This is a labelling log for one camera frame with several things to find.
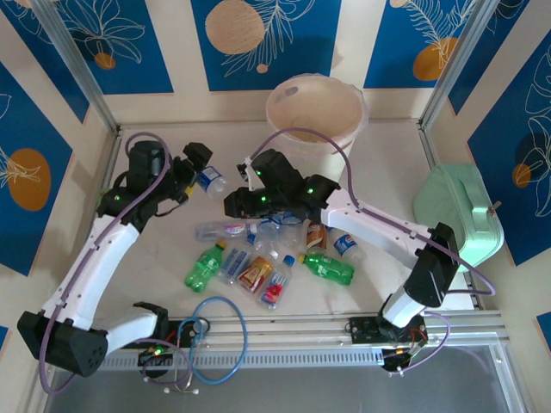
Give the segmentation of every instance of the white floor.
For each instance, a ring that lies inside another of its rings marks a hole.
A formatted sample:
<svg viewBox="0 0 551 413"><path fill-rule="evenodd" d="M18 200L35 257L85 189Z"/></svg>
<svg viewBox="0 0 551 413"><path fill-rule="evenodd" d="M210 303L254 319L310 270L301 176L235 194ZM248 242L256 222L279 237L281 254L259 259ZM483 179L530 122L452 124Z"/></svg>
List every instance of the white floor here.
<svg viewBox="0 0 551 413"><path fill-rule="evenodd" d="M123 145L113 179L127 169L124 140L139 129L123 131ZM242 163L269 135L263 122L202 123L147 129L161 136L173 156L191 141L202 142L214 153L214 165L230 184L244 186L235 165ZM412 200L429 174L429 166L413 121L374 122L356 140L350 160L355 191L367 203L398 218L413 221ZM160 210L170 205L162 205ZM151 219L137 243L128 251L102 297L98 316L113 315L137 301L147 301L169 310L172 317L189 315L206 297L222 295L233 300L247 316L335 314L377 312L387 296L407 278L409 270L369 244L360 243L367 259L358 268L352 284L341 287L320 279L296 264L294 278L280 306L264 310L239 287L213 279L207 290L193 293L183 279L200 253L210 244L194 239L197 223L226 219L221 204L213 203L196 189L189 203L164 218ZM452 288L465 288L461 274ZM448 296L445 310L472 309L467 295ZM205 315L231 316L224 306L209 307Z"/></svg>

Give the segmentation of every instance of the green plastic bottle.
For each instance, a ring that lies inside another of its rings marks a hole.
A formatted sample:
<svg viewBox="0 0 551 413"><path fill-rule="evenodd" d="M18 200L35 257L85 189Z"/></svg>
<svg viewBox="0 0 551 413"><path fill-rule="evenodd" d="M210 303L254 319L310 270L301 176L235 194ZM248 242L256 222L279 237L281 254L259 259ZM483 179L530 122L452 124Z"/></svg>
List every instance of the green plastic bottle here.
<svg viewBox="0 0 551 413"><path fill-rule="evenodd" d="M354 267L323 254L310 256L300 254L299 262L306 265L314 275L338 282L343 286L349 286L354 276Z"/></svg>
<svg viewBox="0 0 551 413"><path fill-rule="evenodd" d="M200 293L207 286L208 280L216 274L222 263L222 252L226 249L226 243L219 241L210 250L201 254L193 269L186 276L185 285L196 293Z"/></svg>

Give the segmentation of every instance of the blue cable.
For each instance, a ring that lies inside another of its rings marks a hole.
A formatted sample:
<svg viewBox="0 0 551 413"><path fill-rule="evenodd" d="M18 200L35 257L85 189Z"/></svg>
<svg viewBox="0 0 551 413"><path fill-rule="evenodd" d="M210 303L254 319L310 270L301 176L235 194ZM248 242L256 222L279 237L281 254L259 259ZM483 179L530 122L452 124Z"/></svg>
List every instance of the blue cable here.
<svg viewBox="0 0 551 413"><path fill-rule="evenodd" d="M199 319L199 316L198 316L199 311L201 310L201 308L203 306L205 306L208 303L212 303L214 301L222 301L222 302L228 304L231 308L233 308L235 313L238 315L239 322L241 323L241 328L243 329L243 351L241 351L241 355L239 356L238 362L235 364L235 366L233 366L232 370L226 376L222 377L221 379L211 380L211 379L207 379L206 377L203 377L199 373L199 371L195 368L195 366L193 364L193 359L194 359L195 347L196 347L197 343L203 338L203 334L204 334L203 324L201 323L201 320ZM191 370L192 370L193 374L200 381L202 381L203 383L205 383L207 385L221 385L222 383L227 381L229 378L231 378L239 370L239 368L241 367L241 365L245 361L245 356L247 354L247 348L249 346L249 333L247 332L247 326L245 325L245 319L243 318L243 314L241 314L241 311L239 310L239 308L232 301L230 301L229 299L227 299L225 297L211 297L210 299L203 300L197 306L197 308L195 308L195 310L193 311L192 316L186 318L185 320L183 320L180 323L180 325L178 326L178 337L180 337L181 334L182 334L183 326L186 323L189 323L190 321L192 321L194 323L199 323L199 325L200 325L199 335L194 337L194 339L191 342L191 347L189 348L189 364L191 365Z"/></svg>

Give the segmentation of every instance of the white bucket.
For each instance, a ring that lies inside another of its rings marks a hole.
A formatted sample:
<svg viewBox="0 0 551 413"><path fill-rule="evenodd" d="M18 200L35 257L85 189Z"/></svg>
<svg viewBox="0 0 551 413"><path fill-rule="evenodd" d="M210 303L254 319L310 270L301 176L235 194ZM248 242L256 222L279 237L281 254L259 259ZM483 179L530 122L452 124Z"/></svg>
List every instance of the white bucket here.
<svg viewBox="0 0 551 413"><path fill-rule="evenodd" d="M352 85L322 75L300 75L269 95L266 116L276 131L307 127L332 138L348 155L368 123L368 108L362 92ZM338 182L343 173L341 155L311 133L284 133L269 147L282 152L304 177L319 174Z"/></svg>

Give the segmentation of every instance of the light green container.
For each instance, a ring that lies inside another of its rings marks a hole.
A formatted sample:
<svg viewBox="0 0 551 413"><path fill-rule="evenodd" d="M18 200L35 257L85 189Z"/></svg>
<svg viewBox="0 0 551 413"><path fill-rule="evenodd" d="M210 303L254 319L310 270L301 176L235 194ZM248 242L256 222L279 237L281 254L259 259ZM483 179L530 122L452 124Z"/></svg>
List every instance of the light green container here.
<svg viewBox="0 0 551 413"><path fill-rule="evenodd" d="M437 165L413 202L417 222L430 228L438 222L450 226L460 257L475 267L504 242L503 227L491 210L482 176L468 163ZM460 266L459 271L467 269Z"/></svg>

